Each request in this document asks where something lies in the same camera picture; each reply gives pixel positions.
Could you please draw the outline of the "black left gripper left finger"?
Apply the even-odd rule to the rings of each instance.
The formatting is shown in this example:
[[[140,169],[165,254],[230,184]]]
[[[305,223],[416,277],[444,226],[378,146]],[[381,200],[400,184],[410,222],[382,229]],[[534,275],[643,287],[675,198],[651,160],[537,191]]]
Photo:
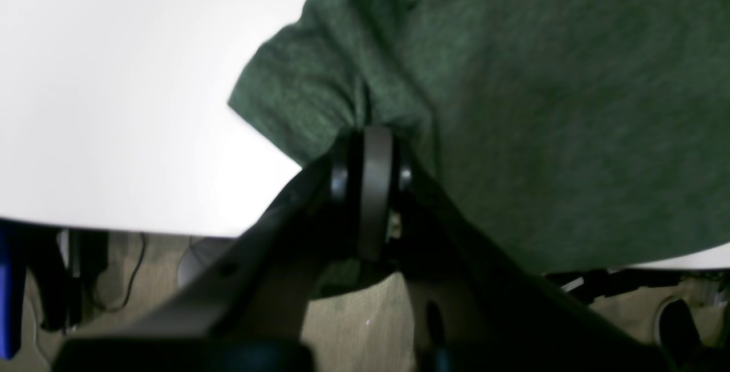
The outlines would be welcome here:
[[[301,342],[310,294],[354,252],[362,133],[344,131],[261,218],[161,307],[63,344],[55,371],[314,371]]]

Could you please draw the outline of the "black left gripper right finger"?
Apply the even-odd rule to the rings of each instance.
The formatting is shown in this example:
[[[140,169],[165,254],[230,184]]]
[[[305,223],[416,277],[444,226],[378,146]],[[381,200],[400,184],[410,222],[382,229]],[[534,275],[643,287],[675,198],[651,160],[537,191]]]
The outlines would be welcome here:
[[[519,268],[388,128],[366,128],[362,141],[359,255],[404,277],[418,370],[673,370],[657,347]]]

